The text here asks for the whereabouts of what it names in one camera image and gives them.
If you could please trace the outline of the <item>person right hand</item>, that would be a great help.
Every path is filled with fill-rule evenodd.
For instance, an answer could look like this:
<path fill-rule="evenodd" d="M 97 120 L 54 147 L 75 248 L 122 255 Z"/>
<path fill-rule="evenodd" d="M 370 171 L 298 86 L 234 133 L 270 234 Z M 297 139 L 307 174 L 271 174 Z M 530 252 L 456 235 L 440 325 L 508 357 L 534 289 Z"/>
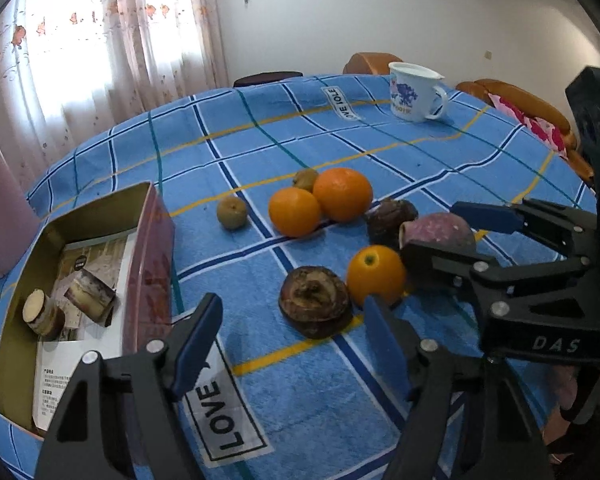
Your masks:
<path fill-rule="evenodd" d="M 582 380 L 578 378 L 578 374 L 579 372 L 571 366 L 553 367 L 550 381 L 557 396 L 557 402 L 564 410 L 571 410 L 579 396 L 578 387 L 582 385 Z M 592 391 L 586 398 L 587 401 L 591 399 L 600 405 L 600 388 Z"/>

